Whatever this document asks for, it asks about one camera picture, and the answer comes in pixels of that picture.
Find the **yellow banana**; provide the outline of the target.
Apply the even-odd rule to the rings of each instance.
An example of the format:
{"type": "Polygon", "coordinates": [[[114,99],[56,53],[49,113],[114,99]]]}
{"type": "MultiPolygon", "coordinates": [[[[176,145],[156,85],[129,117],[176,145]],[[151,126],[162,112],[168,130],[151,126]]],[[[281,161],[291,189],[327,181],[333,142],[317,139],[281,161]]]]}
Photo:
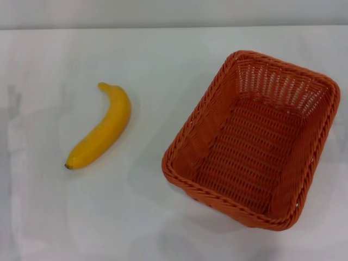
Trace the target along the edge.
{"type": "Polygon", "coordinates": [[[99,83],[98,88],[109,98],[109,108],[102,121],[70,152],[65,167],[84,168],[98,159],[119,138],[131,116],[131,101],[117,85],[99,83]]]}

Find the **orange woven plastic basket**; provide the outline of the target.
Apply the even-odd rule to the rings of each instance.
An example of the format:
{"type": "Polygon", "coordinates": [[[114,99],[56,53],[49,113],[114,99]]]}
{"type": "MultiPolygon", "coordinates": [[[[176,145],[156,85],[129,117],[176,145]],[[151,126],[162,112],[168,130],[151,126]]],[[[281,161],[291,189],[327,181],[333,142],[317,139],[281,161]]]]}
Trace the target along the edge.
{"type": "Polygon", "coordinates": [[[247,227],[299,219],[340,89],[321,73],[254,51],[227,57],[166,150],[166,179],[247,227]]]}

